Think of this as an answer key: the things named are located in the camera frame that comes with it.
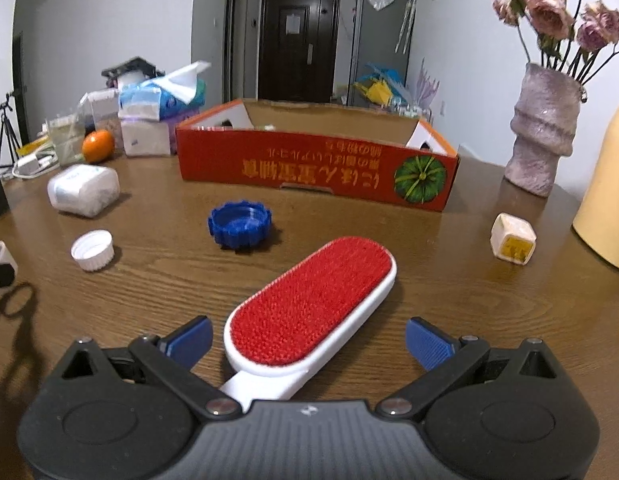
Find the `dried rose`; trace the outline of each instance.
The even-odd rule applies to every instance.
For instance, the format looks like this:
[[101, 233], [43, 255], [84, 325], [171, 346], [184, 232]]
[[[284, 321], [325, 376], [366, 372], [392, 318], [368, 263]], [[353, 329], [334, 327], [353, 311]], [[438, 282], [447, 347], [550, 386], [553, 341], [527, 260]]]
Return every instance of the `dried rose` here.
[[494, 0], [493, 7], [499, 20], [510, 27], [518, 27], [518, 14], [512, 10], [512, 0]]
[[561, 41], [569, 38], [574, 19], [564, 0], [526, 0], [531, 24], [539, 34]]
[[603, 36], [608, 43], [619, 43], [619, 10], [611, 10], [605, 6], [603, 0], [596, 0], [593, 4], [585, 6], [583, 13], [585, 20], [597, 22]]
[[585, 20], [578, 29], [576, 41], [587, 52], [596, 52], [609, 45], [601, 26], [595, 20]]

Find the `brown tabletop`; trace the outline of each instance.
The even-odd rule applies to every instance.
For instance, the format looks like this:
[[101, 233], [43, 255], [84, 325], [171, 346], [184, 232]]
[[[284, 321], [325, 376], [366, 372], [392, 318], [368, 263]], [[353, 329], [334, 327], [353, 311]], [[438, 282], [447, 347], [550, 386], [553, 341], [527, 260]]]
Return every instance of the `brown tabletop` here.
[[[94, 220], [57, 213], [48, 178], [8, 185], [0, 218], [20, 270], [19, 290], [0, 303], [0, 480], [28, 478], [16, 450], [19, 417], [74, 338], [125, 346], [144, 332], [165, 335], [199, 314], [211, 318], [214, 348], [195, 372], [219, 385], [232, 373], [222, 327], [243, 300], [334, 238], [385, 245], [398, 263], [394, 289], [297, 399], [382, 397], [419, 377], [405, 349], [405, 322], [425, 317], [494, 346], [544, 338], [599, 417], [601, 446], [588, 478], [619, 480], [619, 271], [571, 231], [578, 203], [556, 188], [541, 200], [504, 182], [503, 170], [463, 160], [444, 214], [293, 190], [183, 182], [175, 158], [120, 159], [123, 197]], [[275, 232], [253, 253], [221, 250], [206, 222], [228, 200], [264, 202]], [[500, 212], [528, 219], [539, 247], [526, 267], [496, 260], [489, 245]], [[86, 274], [73, 241], [107, 229], [114, 263]], [[10, 316], [23, 307], [19, 316]]]

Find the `red lint brush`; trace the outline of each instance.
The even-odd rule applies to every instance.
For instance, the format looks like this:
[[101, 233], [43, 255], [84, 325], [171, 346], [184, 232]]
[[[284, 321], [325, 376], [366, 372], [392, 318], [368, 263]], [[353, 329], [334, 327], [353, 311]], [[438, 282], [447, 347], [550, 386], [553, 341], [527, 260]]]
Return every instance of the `red lint brush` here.
[[221, 390], [246, 411], [254, 399], [291, 398], [382, 303], [396, 273], [372, 240], [328, 243], [231, 314], [223, 338], [237, 374]]

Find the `green pumpkin picture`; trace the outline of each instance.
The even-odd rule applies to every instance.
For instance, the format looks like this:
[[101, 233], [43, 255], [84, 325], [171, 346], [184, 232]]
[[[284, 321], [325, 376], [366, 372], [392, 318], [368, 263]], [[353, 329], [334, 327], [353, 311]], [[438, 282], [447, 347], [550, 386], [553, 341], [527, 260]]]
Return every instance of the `green pumpkin picture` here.
[[408, 158], [394, 174], [394, 190], [410, 203], [432, 202], [445, 189], [447, 170], [434, 156]]

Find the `blue bottle cap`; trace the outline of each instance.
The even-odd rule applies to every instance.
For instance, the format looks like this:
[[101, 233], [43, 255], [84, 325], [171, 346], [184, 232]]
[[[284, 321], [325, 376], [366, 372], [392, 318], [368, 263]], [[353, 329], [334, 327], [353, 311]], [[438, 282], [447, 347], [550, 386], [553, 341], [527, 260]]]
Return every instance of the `blue bottle cap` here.
[[220, 246], [256, 247], [269, 235], [272, 212], [261, 203], [227, 202], [212, 211], [208, 225]]

